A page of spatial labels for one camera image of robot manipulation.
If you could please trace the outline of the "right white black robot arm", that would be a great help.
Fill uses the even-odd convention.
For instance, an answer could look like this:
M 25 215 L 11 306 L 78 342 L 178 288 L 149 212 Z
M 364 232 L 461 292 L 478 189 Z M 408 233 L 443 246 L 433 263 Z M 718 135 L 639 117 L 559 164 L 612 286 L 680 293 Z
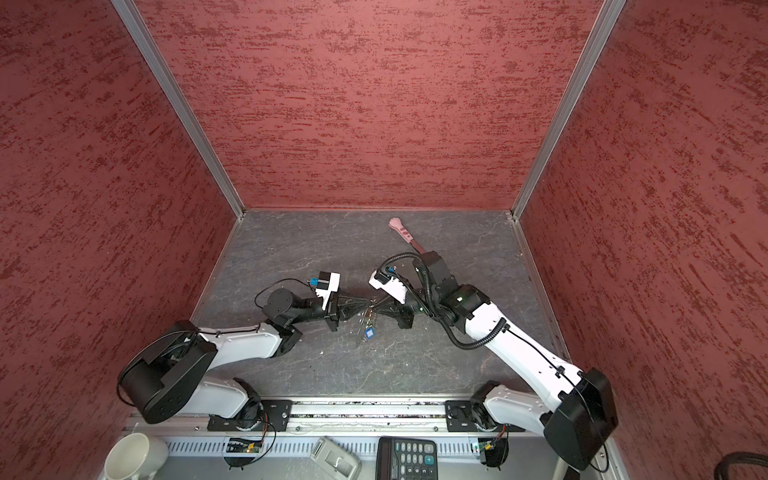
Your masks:
M 602 372 L 584 371 L 547 350 L 488 295 L 459 284 L 436 252 L 394 255 L 371 274 L 369 283 L 400 306 L 415 307 L 436 321 L 454 346 L 489 349 L 536 394 L 536 402 L 525 403 L 503 385 L 491 387 L 480 401 L 494 423 L 543 436 L 574 470 L 609 470 L 606 443 L 618 425 L 618 413 Z

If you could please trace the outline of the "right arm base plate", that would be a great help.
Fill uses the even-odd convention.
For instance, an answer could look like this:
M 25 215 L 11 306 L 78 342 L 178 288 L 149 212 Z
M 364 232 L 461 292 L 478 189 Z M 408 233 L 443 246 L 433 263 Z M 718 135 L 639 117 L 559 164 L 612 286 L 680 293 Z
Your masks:
M 503 430 L 503 425 L 491 417 L 482 402 L 447 400 L 444 408 L 449 432 L 501 433 Z

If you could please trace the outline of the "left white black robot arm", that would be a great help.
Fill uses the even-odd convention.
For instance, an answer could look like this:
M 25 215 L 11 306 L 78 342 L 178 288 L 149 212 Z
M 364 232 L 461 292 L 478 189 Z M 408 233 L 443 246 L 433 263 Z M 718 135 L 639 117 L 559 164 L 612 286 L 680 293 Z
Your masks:
M 213 330 L 177 322 L 121 370 L 116 394 L 148 424 L 176 415 L 207 415 L 230 421 L 237 430 L 253 430 L 266 423 L 256 389 L 241 378 L 223 380 L 211 372 L 244 360 L 282 356 L 301 339 L 297 324 L 322 321 L 335 331 L 371 304 L 337 291 L 315 289 L 302 298 L 278 288 L 260 306 L 266 320 L 255 326 Z

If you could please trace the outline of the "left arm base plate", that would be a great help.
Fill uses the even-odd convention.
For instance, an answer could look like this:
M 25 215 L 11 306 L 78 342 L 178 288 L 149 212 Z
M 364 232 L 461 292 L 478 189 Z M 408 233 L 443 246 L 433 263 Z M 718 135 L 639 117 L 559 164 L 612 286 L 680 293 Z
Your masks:
M 248 400 L 244 407 L 231 418 L 210 415 L 207 430 L 210 432 L 241 432 L 253 434 L 271 429 L 284 432 L 291 415 L 291 400 Z

